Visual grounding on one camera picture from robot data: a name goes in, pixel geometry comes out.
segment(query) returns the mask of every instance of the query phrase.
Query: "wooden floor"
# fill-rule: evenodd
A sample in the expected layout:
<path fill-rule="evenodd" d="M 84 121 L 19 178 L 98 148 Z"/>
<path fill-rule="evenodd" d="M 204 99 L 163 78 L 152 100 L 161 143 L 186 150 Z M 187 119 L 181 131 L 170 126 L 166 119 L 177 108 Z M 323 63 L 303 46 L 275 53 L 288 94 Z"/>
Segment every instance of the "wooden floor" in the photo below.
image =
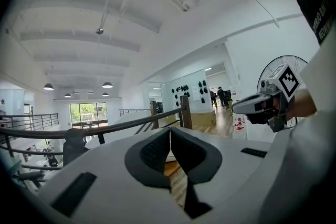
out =
<path fill-rule="evenodd" d="M 226 110 L 222 107 L 215 109 L 216 113 L 216 126 L 193 126 L 193 130 L 207 133 L 210 135 L 218 135 L 226 138 L 232 138 L 233 132 L 233 118 L 230 110 Z M 166 163 L 165 173 L 170 178 L 172 196 L 174 200 L 184 208 L 186 189 L 187 189 L 187 175 L 181 169 L 177 161 Z"/>

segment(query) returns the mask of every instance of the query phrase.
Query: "electric fan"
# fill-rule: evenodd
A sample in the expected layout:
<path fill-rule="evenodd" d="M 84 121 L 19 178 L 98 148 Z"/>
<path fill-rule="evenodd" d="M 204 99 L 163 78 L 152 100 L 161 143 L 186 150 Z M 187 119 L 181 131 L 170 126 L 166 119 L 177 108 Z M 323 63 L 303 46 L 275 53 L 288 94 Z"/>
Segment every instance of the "electric fan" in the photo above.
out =
<path fill-rule="evenodd" d="M 284 63 L 287 63 L 290 66 L 290 68 L 294 72 L 294 75 L 298 79 L 300 83 L 298 90 L 302 90 L 306 88 L 306 85 L 304 84 L 304 82 L 302 81 L 300 77 L 300 72 L 307 65 L 307 62 L 303 60 L 302 58 L 294 56 L 294 55 L 284 55 L 284 56 L 275 58 L 268 65 L 266 65 L 266 67 L 262 71 L 260 78 L 258 80 L 257 92 L 260 92 L 261 81 L 267 79 L 267 77 L 271 75 L 271 73 L 274 70 L 276 70 L 279 65 L 284 64 Z M 300 120 L 301 118 L 293 118 L 287 123 L 287 125 L 289 127 L 294 127 Z"/>

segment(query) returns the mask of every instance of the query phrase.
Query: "window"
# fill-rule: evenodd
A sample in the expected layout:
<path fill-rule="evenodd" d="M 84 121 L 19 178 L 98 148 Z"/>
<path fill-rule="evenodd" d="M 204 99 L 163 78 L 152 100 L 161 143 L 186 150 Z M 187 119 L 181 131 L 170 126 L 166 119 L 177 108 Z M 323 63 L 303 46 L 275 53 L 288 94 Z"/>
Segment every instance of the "window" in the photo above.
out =
<path fill-rule="evenodd" d="M 107 126 L 106 103 L 71 104 L 73 128 L 90 129 Z"/>

